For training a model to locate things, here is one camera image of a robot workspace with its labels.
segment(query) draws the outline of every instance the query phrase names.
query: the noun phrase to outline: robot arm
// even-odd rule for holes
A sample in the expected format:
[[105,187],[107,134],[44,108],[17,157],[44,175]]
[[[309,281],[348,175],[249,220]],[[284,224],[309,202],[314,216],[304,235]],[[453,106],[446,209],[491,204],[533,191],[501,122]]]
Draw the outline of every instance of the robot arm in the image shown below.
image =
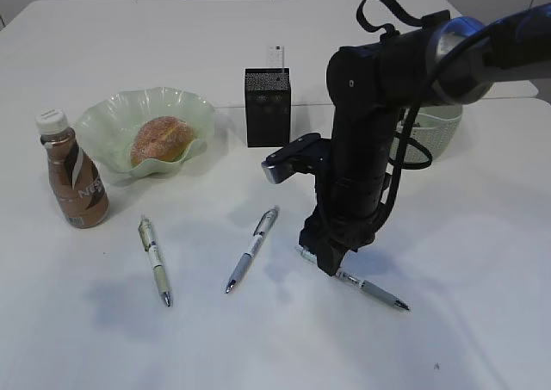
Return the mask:
[[[364,3],[358,21],[372,27],[360,14]],[[385,25],[379,43],[341,47],[333,55],[326,79],[335,105],[331,139],[309,133],[263,162],[273,183],[295,172],[315,175],[317,206],[299,244],[328,275],[335,275],[348,250],[375,240],[392,210],[401,165],[391,178],[387,164],[406,108],[415,115],[419,106],[468,104],[494,82],[551,77],[551,4],[488,27],[469,17],[450,20],[445,12],[413,20],[422,28],[399,34]],[[381,203],[389,186],[387,203]]]

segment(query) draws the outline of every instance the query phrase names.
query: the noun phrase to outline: sugar-coated bun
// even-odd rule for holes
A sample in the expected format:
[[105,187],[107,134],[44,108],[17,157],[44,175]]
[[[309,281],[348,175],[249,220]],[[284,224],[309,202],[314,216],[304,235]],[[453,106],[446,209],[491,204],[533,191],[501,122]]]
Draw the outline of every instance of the sugar-coated bun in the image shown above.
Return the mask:
[[193,129],[176,117],[162,116],[141,127],[130,151],[130,162],[137,166],[149,158],[172,162],[193,140]]

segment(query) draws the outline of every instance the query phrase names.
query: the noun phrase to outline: green bowl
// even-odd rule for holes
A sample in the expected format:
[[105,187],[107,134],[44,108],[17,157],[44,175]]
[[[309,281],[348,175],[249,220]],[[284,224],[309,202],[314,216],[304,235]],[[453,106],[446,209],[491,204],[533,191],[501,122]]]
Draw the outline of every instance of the green bowl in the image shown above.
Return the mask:
[[[74,125],[78,143],[88,156],[114,173],[143,177],[151,173],[170,173],[193,157],[201,142],[213,133],[214,107],[195,93],[157,87],[122,91],[86,110]],[[140,128],[160,116],[186,121],[195,139],[182,156],[172,162],[147,159],[138,166],[130,163],[130,150]]]

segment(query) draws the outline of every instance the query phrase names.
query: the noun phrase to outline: pen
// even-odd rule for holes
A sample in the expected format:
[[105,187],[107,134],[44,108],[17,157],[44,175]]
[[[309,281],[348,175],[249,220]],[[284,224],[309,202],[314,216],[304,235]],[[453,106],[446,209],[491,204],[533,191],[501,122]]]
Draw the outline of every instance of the pen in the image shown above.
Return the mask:
[[232,291],[233,287],[235,287],[245,276],[245,272],[247,272],[247,269],[251,266],[253,258],[258,253],[258,250],[260,250],[264,238],[266,238],[266,234],[274,225],[278,214],[279,207],[275,205],[266,212],[260,219],[260,222],[258,222],[257,228],[254,233],[252,233],[252,241],[249,244],[249,249],[241,256],[237,266],[230,275],[230,279],[226,285],[226,294]]
[[166,277],[163,261],[161,261],[161,256],[159,256],[158,253],[155,232],[153,231],[152,223],[144,215],[141,215],[138,232],[141,237],[141,242],[144,245],[145,252],[147,252],[147,256],[149,257],[149,261],[152,263],[153,276],[155,277],[158,293],[163,299],[164,304],[166,306],[171,306],[172,296],[170,294],[169,280]]
[[[316,256],[313,255],[306,248],[303,248],[300,245],[297,245],[295,249],[300,253],[301,257],[305,258],[310,263],[314,263],[316,265],[318,264],[318,259],[316,258]],[[388,306],[391,306],[392,308],[410,311],[410,307],[404,301],[400,300],[395,295],[388,293],[384,289],[377,287],[372,282],[361,280],[357,276],[349,274],[348,272],[344,271],[341,268],[337,270],[337,273],[335,274],[335,276],[339,280],[343,282],[347,282],[350,285],[353,285],[354,287],[359,288],[365,294],[370,295],[381,302],[384,302],[385,304],[387,304]]]

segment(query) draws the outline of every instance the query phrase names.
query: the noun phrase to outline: white bottle cap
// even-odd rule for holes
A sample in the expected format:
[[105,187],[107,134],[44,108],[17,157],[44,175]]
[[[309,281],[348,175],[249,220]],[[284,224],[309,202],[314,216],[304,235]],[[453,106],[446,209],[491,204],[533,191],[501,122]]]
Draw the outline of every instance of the white bottle cap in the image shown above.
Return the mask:
[[63,110],[54,109],[36,116],[36,126],[40,134],[58,134],[69,127],[67,116]]

